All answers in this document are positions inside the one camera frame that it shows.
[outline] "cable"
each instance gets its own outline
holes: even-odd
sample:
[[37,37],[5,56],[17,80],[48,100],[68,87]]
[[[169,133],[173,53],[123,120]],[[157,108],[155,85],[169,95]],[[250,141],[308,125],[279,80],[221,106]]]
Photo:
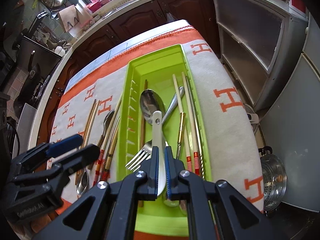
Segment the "cable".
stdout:
[[7,123],[12,127],[14,133],[16,134],[17,141],[18,141],[18,152],[17,152],[17,156],[19,156],[19,153],[20,153],[20,139],[19,139],[19,135],[18,135],[17,129],[16,129],[16,128],[14,127],[14,125],[13,125],[11,122],[9,122],[8,120],[7,120]]

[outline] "cabinet door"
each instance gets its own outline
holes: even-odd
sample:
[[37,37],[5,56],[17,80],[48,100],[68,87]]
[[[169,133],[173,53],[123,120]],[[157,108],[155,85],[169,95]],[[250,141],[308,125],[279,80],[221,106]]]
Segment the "cabinet door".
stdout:
[[109,25],[123,42],[166,23],[157,1],[151,1],[122,14]]
[[62,93],[53,88],[40,123],[37,145],[43,142],[49,142],[53,121],[56,116],[61,97]]
[[162,11],[187,20],[220,56],[219,30],[213,0],[158,0]]
[[119,39],[113,30],[105,25],[76,48],[76,52],[81,58],[81,62],[86,66],[119,43]]
[[54,87],[63,93],[69,80],[84,67],[78,53],[74,52],[61,71]]

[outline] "red patterned chopstick tip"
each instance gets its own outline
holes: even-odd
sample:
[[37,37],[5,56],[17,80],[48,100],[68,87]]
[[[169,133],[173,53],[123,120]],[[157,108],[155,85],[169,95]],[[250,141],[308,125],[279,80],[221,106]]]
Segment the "red patterned chopstick tip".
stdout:
[[104,171],[101,175],[100,181],[107,181],[109,178],[109,171]]
[[194,152],[193,156],[195,161],[195,174],[200,175],[199,155],[197,152]]
[[192,162],[190,156],[187,156],[187,169],[188,171],[192,172]]
[[102,163],[102,159],[103,159],[103,154],[104,154],[104,150],[100,151],[100,155],[98,158],[98,163],[97,163],[97,168],[96,168],[96,174],[94,176],[94,180],[93,180],[93,186],[97,184],[98,182],[98,177],[99,177],[99,173],[100,173],[100,168],[101,168],[101,163]]

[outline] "fork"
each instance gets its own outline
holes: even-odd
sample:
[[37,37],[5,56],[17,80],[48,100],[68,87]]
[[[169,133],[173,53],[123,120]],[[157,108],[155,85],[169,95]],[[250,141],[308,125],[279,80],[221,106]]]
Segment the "fork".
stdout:
[[[163,139],[164,139],[165,146],[169,146],[164,136],[163,136]],[[141,150],[125,166],[130,171],[136,171],[137,169],[140,168],[141,166],[140,163],[142,163],[144,160],[148,160],[151,158],[151,152],[152,152],[152,140],[146,142],[144,146],[141,148]]]
[[[184,87],[179,88],[179,93],[180,93],[180,97],[182,98],[184,94]],[[162,124],[164,124],[168,116],[176,108],[177,104],[178,104],[177,94],[174,94],[170,102],[170,105],[168,107],[168,110],[162,119]],[[165,142],[165,146],[168,146],[168,143],[165,139],[164,139],[164,142]],[[136,171],[137,169],[140,168],[140,163],[142,161],[151,158],[151,152],[152,152],[152,140],[146,142],[144,146],[141,148],[141,150],[125,165],[125,167],[127,167],[127,169],[130,171]]]

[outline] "countertop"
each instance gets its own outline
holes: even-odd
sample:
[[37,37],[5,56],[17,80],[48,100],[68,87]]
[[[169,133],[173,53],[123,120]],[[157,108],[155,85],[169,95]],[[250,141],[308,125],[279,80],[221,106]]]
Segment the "countertop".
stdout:
[[115,18],[119,17],[120,15],[130,11],[131,9],[134,9],[134,8],[140,6],[144,3],[147,3],[149,1],[152,1],[152,0],[135,0],[133,2],[128,3],[127,5],[120,7],[115,12],[109,14],[107,17],[102,17],[93,26],[91,26],[87,31],[85,31],[80,37],[77,38],[76,42],[72,45],[72,47],[67,51],[67,53],[63,56],[63,58],[59,62],[59,64],[56,67],[47,87],[45,88],[45,91],[42,95],[41,101],[40,101],[38,109],[36,111],[36,115],[33,120],[32,128],[30,131],[28,149],[36,146],[40,123],[42,120],[44,109],[45,109],[47,102],[49,100],[49,96],[52,92],[54,84],[58,80],[60,73],[62,72],[64,66],[66,65],[67,61],[70,59],[70,57],[71,57],[72,53],[75,51],[75,49],[78,46],[80,46],[80,44],[82,44],[82,42],[84,42],[92,34],[94,34],[97,30],[99,30],[101,27],[103,27],[104,25],[106,25],[110,21],[112,21]]

